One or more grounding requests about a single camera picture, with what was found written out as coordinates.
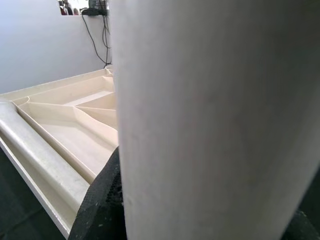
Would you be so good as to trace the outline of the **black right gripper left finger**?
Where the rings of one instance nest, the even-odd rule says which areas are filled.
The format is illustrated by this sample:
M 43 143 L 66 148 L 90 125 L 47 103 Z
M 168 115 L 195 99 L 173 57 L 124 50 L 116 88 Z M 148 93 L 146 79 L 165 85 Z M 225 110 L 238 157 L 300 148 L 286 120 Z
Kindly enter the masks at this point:
M 127 239 L 118 148 L 89 186 L 68 239 Z

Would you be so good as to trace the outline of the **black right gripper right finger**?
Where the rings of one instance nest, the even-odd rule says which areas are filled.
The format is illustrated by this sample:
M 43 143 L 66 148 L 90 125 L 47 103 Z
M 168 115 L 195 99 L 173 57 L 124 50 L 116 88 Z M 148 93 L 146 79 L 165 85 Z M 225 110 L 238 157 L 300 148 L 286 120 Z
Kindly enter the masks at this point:
M 288 224 L 283 240 L 319 240 L 320 234 L 312 225 L 307 215 L 297 210 Z

